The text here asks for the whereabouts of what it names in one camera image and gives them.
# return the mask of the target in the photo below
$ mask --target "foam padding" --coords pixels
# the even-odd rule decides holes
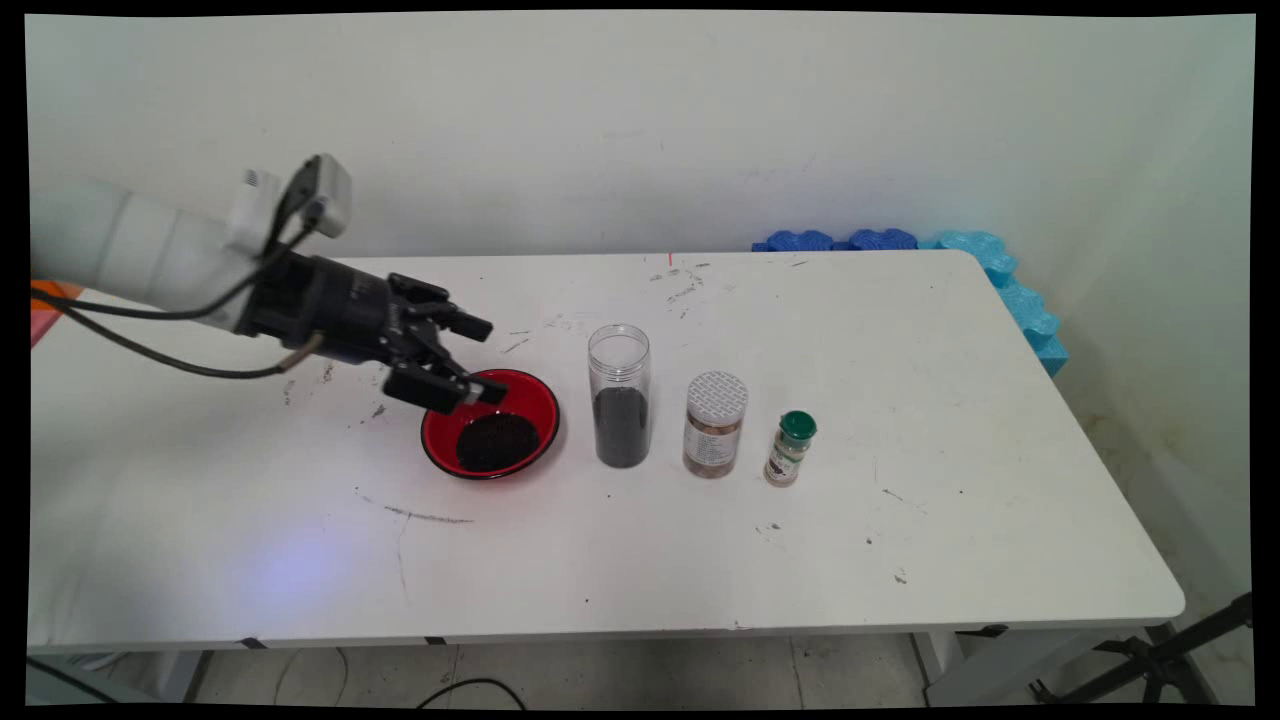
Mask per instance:
[[[915,250],[916,242],[915,236],[900,231],[897,228],[888,228],[884,232],[876,232],[870,229],[860,229],[854,234],[849,236],[849,240],[844,243],[836,243],[837,246],[844,245],[842,250]]]
[[[753,242],[751,252],[797,252],[813,250],[831,250],[835,241],[827,233],[818,231],[804,231],[796,234],[790,231],[778,231],[764,242]]]
[[[1053,340],[1061,323],[1057,315],[1044,310],[1044,299],[1041,293],[1014,278],[1010,278],[1005,287],[996,288],[996,292],[1005,301],[1005,307],[1009,307],[1009,313],[1033,348],[1039,350]]]
[[[1044,366],[1044,372],[1047,372],[1051,378],[1056,375],[1057,372],[1062,369],[1062,365],[1066,365],[1068,359],[1070,359],[1066,348],[1062,347],[1062,341],[1057,340],[1057,336],[1048,338],[1048,342],[1036,351],[1036,356],[1039,357],[1041,365]]]
[[[1018,259],[1005,252],[1005,241],[989,232],[963,233],[947,231],[931,243],[933,249],[963,250],[978,259],[991,284],[1005,287],[1014,279]]]

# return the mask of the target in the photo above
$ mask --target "spice jar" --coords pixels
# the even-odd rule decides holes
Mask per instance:
[[[764,479],[780,488],[790,487],[800,474],[800,461],[809,451],[818,423],[800,410],[792,410],[778,421],[769,459],[764,461]]]
[[[737,459],[746,386],[730,373],[703,373],[689,383],[686,411],[685,468],[700,478],[723,478]]]

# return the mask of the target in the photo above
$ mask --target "black stand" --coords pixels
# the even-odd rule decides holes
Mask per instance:
[[[1174,685],[1181,691],[1188,703],[1211,703],[1212,700],[1203,692],[1185,656],[1188,652],[1230,633],[1240,625],[1253,626],[1252,592],[1244,593],[1225,609],[1156,644],[1149,644],[1139,638],[1129,638],[1124,642],[1107,641],[1097,646],[1094,650],[1119,652],[1129,660],[1062,697],[1048,692],[1044,683],[1039,680],[1036,680],[1036,684],[1030,685],[1030,691],[1036,696],[1037,702],[1074,705],[1093,702],[1139,676],[1146,676],[1147,689],[1142,694],[1142,702],[1160,702],[1160,693],[1165,685]]]

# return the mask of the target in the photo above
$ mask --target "white cap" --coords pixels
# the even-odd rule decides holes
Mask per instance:
[[[687,407],[704,425],[732,425],[746,414],[746,386],[730,373],[703,373],[689,383]]]

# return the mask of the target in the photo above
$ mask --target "white table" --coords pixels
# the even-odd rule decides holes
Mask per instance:
[[[384,369],[206,379],[61,320],[32,351],[28,652],[915,632],[934,703],[991,700],[1183,593],[978,264],[952,251],[383,258],[492,320],[463,366],[543,378],[559,436],[503,480],[443,474]],[[88,300],[101,300],[90,292]],[[270,338],[108,319],[183,359]],[[586,338],[653,343],[648,460],[595,459]],[[750,388],[739,465],[681,465],[685,388]],[[778,416],[818,420],[765,483]],[[467,520],[443,523],[421,515]],[[960,662],[950,630],[1014,630]]]

